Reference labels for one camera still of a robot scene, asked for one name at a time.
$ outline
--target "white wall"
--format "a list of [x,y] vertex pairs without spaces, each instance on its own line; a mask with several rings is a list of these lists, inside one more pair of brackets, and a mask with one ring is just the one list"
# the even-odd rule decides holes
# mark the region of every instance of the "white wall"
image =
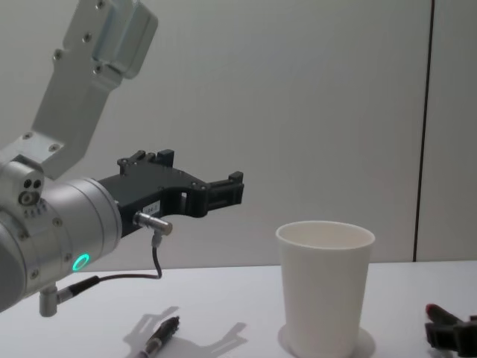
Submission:
[[419,260],[477,258],[477,2],[437,0]]
[[[24,132],[75,0],[0,2],[0,143]],[[430,1],[148,0],[159,32],[65,178],[172,148],[204,180],[245,173],[244,204],[170,218],[164,266],[277,262],[286,222],[352,222],[375,261],[412,258]],[[91,269],[151,267],[150,233]]]

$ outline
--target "white table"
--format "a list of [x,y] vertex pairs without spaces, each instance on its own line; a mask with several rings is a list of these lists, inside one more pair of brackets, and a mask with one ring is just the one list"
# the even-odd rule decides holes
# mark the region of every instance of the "white table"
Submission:
[[[161,313],[175,311],[180,330],[158,357],[286,358],[278,343],[281,289],[279,267],[166,270],[162,281],[101,283],[53,318],[39,316],[35,295],[0,314],[0,357],[132,358]],[[477,262],[372,264],[361,326],[375,343],[363,336],[355,357],[451,357],[426,342],[424,307],[431,302],[462,318],[477,313]],[[134,331],[139,322],[143,330]]]

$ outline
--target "cable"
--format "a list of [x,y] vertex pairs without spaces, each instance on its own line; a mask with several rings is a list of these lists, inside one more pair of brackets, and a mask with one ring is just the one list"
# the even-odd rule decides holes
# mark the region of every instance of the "cable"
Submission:
[[93,276],[78,283],[74,283],[61,291],[70,291],[70,298],[73,298],[104,281],[117,280],[119,278],[147,278],[151,280],[160,280],[162,277],[162,269],[157,258],[157,248],[155,247],[152,248],[152,260],[154,261],[154,267],[156,268],[157,274],[111,274],[110,276],[104,277]]

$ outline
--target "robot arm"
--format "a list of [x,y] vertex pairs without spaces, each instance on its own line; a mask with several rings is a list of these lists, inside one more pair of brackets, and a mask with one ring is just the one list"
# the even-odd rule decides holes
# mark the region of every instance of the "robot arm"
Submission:
[[138,1],[79,1],[31,131],[0,151],[0,312],[40,291],[40,312],[53,315],[63,301],[56,281],[122,237],[141,227],[167,234],[162,216],[241,203],[242,173],[205,183],[173,168],[173,151],[140,151],[114,177],[42,189],[82,158],[108,95],[138,73],[156,29]]

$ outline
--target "cup rim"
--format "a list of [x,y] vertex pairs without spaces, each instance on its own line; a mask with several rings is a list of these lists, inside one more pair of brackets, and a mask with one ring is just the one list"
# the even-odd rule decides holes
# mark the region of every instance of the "cup rim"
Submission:
[[[294,241],[291,241],[289,239],[285,239],[282,235],[280,235],[280,232],[283,229],[286,229],[287,227],[290,227],[290,226],[297,226],[299,224],[333,224],[333,225],[351,227],[353,229],[360,230],[362,233],[365,233],[366,235],[368,235],[369,240],[367,240],[364,244],[361,244],[361,245],[339,248],[339,247],[324,247],[324,246],[319,246],[319,245],[300,244],[299,242],[294,242]],[[275,231],[275,236],[278,238],[278,240],[280,240],[280,241],[282,241],[286,244],[289,244],[289,245],[298,246],[298,247],[301,247],[301,248],[311,248],[311,249],[315,249],[315,250],[333,250],[333,251],[355,250],[357,248],[365,248],[367,246],[372,245],[376,241],[376,237],[374,236],[374,234],[371,231],[369,231],[368,229],[365,229],[361,226],[353,225],[353,224],[347,224],[346,222],[330,222],[330,221],[326,221],[326,220],[305,220],[305,221],[302,221],[302,222],[290,222],[288,224],[284,224],[284,225],[280,226],[277,229],[277,231]]]

